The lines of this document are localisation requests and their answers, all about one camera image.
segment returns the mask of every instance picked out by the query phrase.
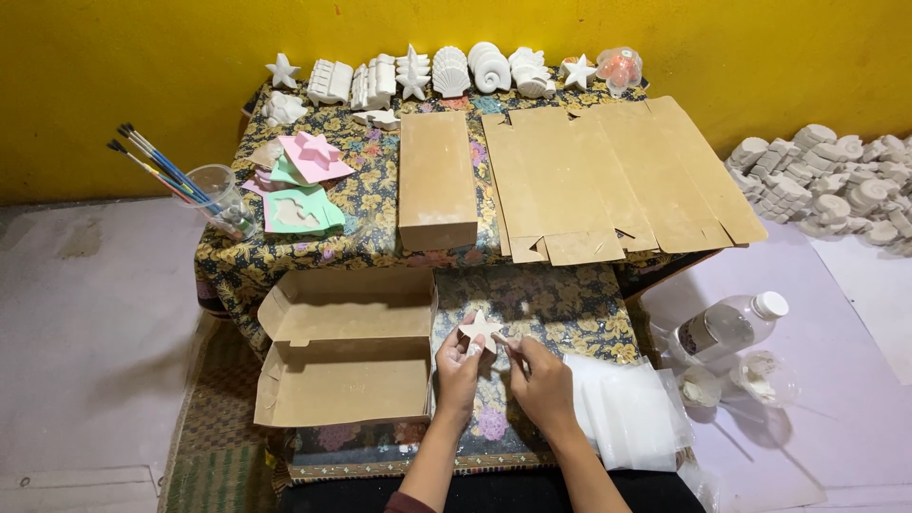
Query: plastic cup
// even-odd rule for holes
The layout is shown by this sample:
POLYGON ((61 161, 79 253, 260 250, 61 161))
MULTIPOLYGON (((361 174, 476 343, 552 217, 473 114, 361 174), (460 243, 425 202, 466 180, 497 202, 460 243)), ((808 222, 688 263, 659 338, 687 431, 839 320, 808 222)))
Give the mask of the plastic cup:
POLYGON ((719 404, 722 386, 719 378, 702 367, 689 367, 678 376, 681 401, 689 407, 711 408, 719 404))
POLYGON ((751 351, 731 368, 722 385, 722 398, 747 393, 764 406, 784 408, 795 404, 801 393, 794 370, 769 351, 751 351))
POLYGON ((233 240, 246 240, 256 233, 254 211, 247 206, 240 191, 234 186, 234 171, 230 167, 207 164, 187 173, 187 178, 196 183, 209 196, 210 201, 186 203, 175 196, 181 206, 196 210, 210 225, 222 230, 233 240))

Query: floral tablecloth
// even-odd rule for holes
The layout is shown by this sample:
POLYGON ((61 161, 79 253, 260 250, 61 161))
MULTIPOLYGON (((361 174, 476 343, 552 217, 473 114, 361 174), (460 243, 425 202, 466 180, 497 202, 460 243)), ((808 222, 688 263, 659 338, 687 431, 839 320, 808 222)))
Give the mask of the floral tablecloth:
MULTIPOLYGON (((343 211, 346 223, 341 232, 324 237, 264 234, 263 201, 257 194, 243 191, 244 199, 258 213, 261 230, 242 243, 236 243, 207 225, 195 255, 197 290, 200 304, 215 315, 230 317, 250 341, 261 359, 270 340, 256 320, 256 310, 269 289, 289 269, 311 267, 360 268, 368 266, 476 267, 509 264, 501 256, 497 218, 491 198, 491 167, 482 129, 481 115, 545 105, 580 108, 595 103, 643 100, 641 87, 629 89, 623 99, 612 99, 605 82, 597 81, 586 93, 564 92, 558 80, 553 99, 521 99, 516 91, 480 95, 475 89, 460 99, 440 99, 437 93, 427 101, 393 100, 397 114, 464 110, 472 146, 472 164, 478 198, 479 229, 474 246, 452 250, 410 252, 397 238, 397 165, 399 133, 367 129, 352 121, 350 110, 341 106, 321 106, 295 125, 270 128, 260 109, 273 90, 266 83, 260 89, 254 115, 244 133, 232 164, 238 183, 250 178, 254 165, 244 156, 277 135, 297 131, 324 133, 330 143, 342 150, 342 158, 357 172, 341 180, 324 183, 329 200, 343 211)), ((303 88, 293 91, 303 97, 303 88)), ((629 273, 630 283, 648 283, 640 270, 657 270, 681 256, 656 255, 652 252, 628 254, 626 262, 638 267, 621 266, 629 273)))
MULTIPOLYGON (((432 350, 466 313, 483 309, 511 336, 531 334, 551 351, 618 363, 637 356, 633 328, 610 264, 548 264, 437 269, 440 304, 432 350)), ((289 430, 292 484, 400 476, 424 436, 424 424, 337 424, 289 430)), ((554 454, 510 393, 503 351, 482 360, 469 427, 460 439, 457 474, 546 466, 554 454)))

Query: white starfish figurine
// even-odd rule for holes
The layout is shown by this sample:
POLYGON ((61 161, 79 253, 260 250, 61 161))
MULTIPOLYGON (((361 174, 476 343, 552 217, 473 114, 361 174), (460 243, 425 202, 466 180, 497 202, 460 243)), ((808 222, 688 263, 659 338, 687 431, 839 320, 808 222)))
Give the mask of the white starfish figurine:
POLYGON ((396 117, 392 110, 367 110, 365 112, 352 112, 351 117, 355 123, 367 125, 371 122, 373 126, 385 130, 398 130, 402 120, 396 117))
POLYGON ((409 57, 409 73, 397 75, 396 81, 402 84, 402 99, 409 99, 409 96, 415 95, 415 98, 424 101, 424 86, 430 82, 430 77, 422 77, 417 71, 418 63, 415 56, 409 57))
POLYGON ((475 337, 482 335, 484 337, 484 349, 494 354, 497 354, 497 342, 491 334, 502 329, 503 324, 486 320, 481 309, 478 310, 475 315, 475 321, 472 324, 463 324, 459 327, 459 331, 469 337, 469 340, 475 340, 475 337))
POLYGON ((564 80, 564 89, 576 86, 585 91, 589 87, 592 77, 596 74, 596 69, 587 65, 586 54, 580 56, 576 62, 567 62, 564 64, 567 69, 567 77, 564 80))
POLYGON ((276 55, 275 64, 267 64, 266 69, 273 72, 273 87, 277 87, 281 82, 291 89, 297 88, 294 76, 301 68, 288 64, 285 54, 276 55))

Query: hand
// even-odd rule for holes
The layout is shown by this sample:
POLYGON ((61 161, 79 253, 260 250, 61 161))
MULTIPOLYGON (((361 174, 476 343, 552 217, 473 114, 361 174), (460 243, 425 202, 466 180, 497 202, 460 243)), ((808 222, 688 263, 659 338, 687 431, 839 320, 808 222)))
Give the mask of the hand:
MULTIPOLYGON (((460 322, 471 324, 475 313, 465 316, 460 322)), ((478 386, 478 361, 484 351, 484 337, 479 335, 469 342, 467 337, 460 341, 459 326, 443 340, 437 350, 437 374, 440 378, 440 397, 437 401, 437 413, 449 416, 451 422, 462 428, 472 417, 472 405, 475 401, 475 389, 478 386)))
POLYGON ((573 409, 573 372, 532 337, 506 341, 510 390, 548 440, 579 429, 573 409), (529 364, 526 375, 523 362, 529 364))

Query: yellow wall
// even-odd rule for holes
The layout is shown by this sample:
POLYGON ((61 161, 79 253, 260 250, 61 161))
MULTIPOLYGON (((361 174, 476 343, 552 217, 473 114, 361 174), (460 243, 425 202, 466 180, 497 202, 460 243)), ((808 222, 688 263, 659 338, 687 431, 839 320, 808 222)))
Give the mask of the yellow wall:
POLYGON ((230 162, 239 109, 284 51, 357 65, 491 40, 549 63, 630 45, 720 154, 809 122, 869 138, 912 128, 907 0, 463 2, 34 0, 0 18, 0 203, 162 194, 106 149, 132 121, 185 171, 230 162))

